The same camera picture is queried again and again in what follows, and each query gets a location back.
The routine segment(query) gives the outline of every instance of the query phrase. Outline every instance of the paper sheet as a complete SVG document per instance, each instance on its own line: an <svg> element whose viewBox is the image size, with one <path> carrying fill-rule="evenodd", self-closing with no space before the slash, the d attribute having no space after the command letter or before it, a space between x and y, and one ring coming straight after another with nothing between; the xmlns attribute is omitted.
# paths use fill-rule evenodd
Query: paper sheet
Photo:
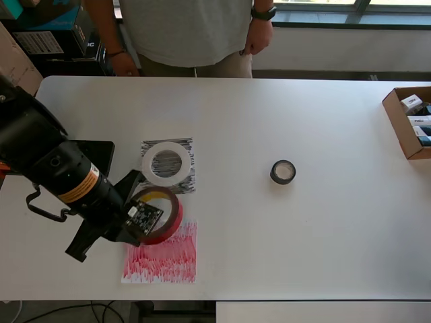
<svg viewBox="0 0 431 323"><path fill-rule="evenodd" d="M196 221L183 221L161 244L133 247L127 255L122 283L194 283L196 279Z"/></svg>

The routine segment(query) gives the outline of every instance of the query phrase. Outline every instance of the cable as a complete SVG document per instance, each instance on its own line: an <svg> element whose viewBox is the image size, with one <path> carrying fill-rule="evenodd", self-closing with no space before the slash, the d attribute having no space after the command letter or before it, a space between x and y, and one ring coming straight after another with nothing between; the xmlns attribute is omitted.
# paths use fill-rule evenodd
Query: cable
<svg viewBox="0 0 431 323"><path fill-rule="evenodd" d="M94 317L96 318L97 323L100 323L99 318L97 317L96 311L94 310L94 304L93 304L93 301L90 301L90 304L91 304L91 306L92 306L92 311L93 311Z"/></svg>
<svg viewBox="0 0 431 323"><path fill-rule="evenodd" d="M66 306L66 307L64 307L64 308L57 308L56 310L53 310L53 311L50 311L50 312L47 312L47 313L45 313L45 314L41 314L41 315L39 315L39 316L36 316L36 317L34 317L34 318L30 318L29 320L26 320L26 321L24 321L24 322L22 322L22 323L29 323L29 322L33 322L33 321L35 321L35 320L37 320L38 318L43 318L43 317L45 317L45 316L47 316L47 315L49 315L49 314L52 314L52 313L55 313L55 312L59 312L59 311L63 311L63 310L70 310L71 308L86 308L86 307L89 307L89 306L91 306L91 305L93 305L93 306L103 306L104 308L105 308L105 310L108 308L108 309L110 309L111 311L113 311L118 317L119 317L119 319L120 319L120 321L121 321L121 323L125 323L124 322L124 319L123 319L123 317L116 311L116 310L114 310L112 307L110 307L109 305L105 305L105 304L101 304L101 303L93 303L93 304L83 304L83 305L74 305L74 306Z"/></svg>
<svg viewBox="0 0 431 323"><path fill-rule="evenodd" d="M11 323L14 323L16 321L16 319L18 318L18 316L20 316L21 310L22 310L22 301L20 301L20 308L18 308L18 312L16 313L16 315L13 318L13 320L11 321Z"/></svg>
<svg viewBox="0 0 431 323"><path fill-rule="evenodd" d="M105 307L105 309L103 310L103 314L102 314L102 323L105 323L105 313L106 313L106 309L109 308L109 305L111 305L112 303L114 303L115 301L110 301L107 305L107 307Z"/></svg>

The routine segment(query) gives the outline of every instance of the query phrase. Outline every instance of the cardboard box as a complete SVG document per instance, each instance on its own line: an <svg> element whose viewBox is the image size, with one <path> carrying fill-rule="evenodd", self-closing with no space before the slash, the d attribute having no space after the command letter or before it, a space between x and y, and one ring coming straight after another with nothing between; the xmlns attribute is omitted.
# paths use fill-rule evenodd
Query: cardboard box
<svg viewBox="0 0 431 323"><path fill-rule="evenodd" d="M33 60L44 77L50 75L113 76L103 43L96 32L88 42L86 55L78 59Z"/></svg>
<svg viewBox="0 0 431 323"><path fill-rule="evenodd" d="M42 82L42 75L0 23L0 75L14 85L34 95Z"/></svg>
<svg viewBox="0 0 431 323"><path fill-rule="evenodd" d="M18 0L0 0L0 19L17 19L22 10Z"/></svg>
<svg viewBox="0 0 431 323"><path fill-rule="evenodd" d="M431 102L431 87L398 87L383 100L383 106L406 158L431 158L431 147L422 147L401 104L402 100L414 94L424 102Z"/></svg>
<svg viewBox="0 0 431 323"><path fill-rule="evenodd" d="M25 8L33 8L40 3L40 0L20 0L20 3Z"/></svg>
<svg viewBox="0 0 431 323"><path fill-rule="evenodd" d="M93 23L80 0L41 0L5 27L32 57L83 57Z"/></svg>

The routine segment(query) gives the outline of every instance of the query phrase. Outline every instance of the small white box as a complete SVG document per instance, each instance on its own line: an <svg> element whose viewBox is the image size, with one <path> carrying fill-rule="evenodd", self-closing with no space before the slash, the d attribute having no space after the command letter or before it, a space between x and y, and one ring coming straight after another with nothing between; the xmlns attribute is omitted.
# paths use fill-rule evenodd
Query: small white box
<svg viewBox="0 0 431 323"><path fill-rule="evenodd" d="M412 126L431 126L431 116L408 116Z"/></svg>
<svg viewBox="0 0 431 323"><path fill-rule="evenodd" d="M412 115L419 111L422 108L422 103L422 100L415 94L401 101L406 115Z"/></svg>

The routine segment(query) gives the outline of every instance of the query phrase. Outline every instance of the gray shirt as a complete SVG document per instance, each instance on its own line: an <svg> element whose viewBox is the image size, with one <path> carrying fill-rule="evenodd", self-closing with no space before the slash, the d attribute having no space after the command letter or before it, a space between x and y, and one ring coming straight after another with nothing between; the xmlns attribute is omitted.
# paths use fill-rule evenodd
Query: gray shirt
<svg viewBox="0 0 431 323"><path fill-rule="evenodd" d="M133 46L179 67L220 62L244 49L251 0L120 0Z"/></svg>

